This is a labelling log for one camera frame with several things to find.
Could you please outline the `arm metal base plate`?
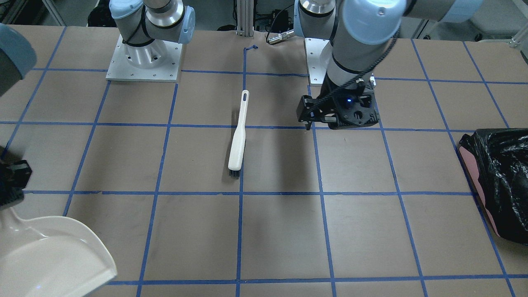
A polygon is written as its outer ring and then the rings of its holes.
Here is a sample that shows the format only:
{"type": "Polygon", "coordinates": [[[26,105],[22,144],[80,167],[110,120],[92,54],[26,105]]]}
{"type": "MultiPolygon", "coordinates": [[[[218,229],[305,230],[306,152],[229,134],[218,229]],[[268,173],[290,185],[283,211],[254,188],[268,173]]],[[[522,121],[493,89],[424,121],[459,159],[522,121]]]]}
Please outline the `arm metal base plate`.
{"type": "Polygon", "coordinates": [[[132,47],[119,36],[106,80],[122,82],[177,83],[184,45],[155,40],[144,47],[132,47]]]}
{"type": "Polygon", "coordinates": [[[313,86],[322,86],[328,78],[342,86],[352,78],[368,77],[371,67],[381,58],[386,43],[365,44],[352,36],[336,36],[333,40],[305,39],[309,79],[313,86]]]}

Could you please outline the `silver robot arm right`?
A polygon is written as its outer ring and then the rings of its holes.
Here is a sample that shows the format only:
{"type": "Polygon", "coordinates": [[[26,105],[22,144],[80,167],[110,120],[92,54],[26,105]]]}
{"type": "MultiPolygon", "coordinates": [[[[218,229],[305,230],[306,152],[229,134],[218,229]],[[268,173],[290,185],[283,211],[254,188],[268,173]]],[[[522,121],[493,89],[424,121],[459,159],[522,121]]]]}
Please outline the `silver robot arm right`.
{"type": "MultiPolygon", "coordinates": [[[[130,48],[160,42],[189,43],[196,14],[181,0],[111,0],[111,16],[120,30],[122,44],[130,48]]],[[[25,78],[37,56],[30,42],[16,30],[1,24],[1,94],[25,78]]],[[[1,209],[21,203],[23,189],[32,175],[26,160],[1,162],[1,209]]]]}

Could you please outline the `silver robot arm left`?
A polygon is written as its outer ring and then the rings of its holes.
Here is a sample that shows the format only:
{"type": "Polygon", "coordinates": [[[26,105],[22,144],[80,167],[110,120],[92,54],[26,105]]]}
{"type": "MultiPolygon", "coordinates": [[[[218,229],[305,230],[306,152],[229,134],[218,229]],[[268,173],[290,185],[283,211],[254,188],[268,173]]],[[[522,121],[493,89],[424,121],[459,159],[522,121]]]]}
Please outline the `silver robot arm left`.
{"type": "Polygon", "coordinates": [[[297,36],[328,40],[321,92],[301,97],[298,122],[330,129],[370,127],[379,122],[373,70],[389,55],[404,17],[437,22],[467,21],[481,0],[297,0],[297,36]]]}

